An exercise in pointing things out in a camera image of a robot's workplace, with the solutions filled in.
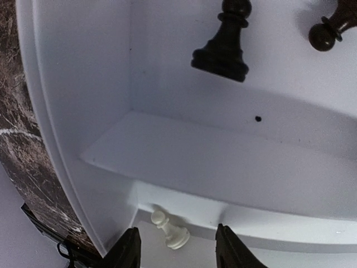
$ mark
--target white plastic box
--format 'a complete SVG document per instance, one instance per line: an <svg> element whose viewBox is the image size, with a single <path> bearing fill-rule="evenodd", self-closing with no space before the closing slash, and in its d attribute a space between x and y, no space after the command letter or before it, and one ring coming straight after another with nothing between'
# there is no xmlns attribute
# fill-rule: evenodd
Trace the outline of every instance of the white plastic box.
<svg viewBox="0 0 357 268"><path fill-rule="evenodd" d="M240 84L190 66L220 5L17 0L33 108L71 205L102 255L138 226L145 268L214 267L220 222L268 267L356 265L356 31L317 52L306 35L335 1L252 0ZM182 251L148 223L157 207L194 235Z"/></svg>

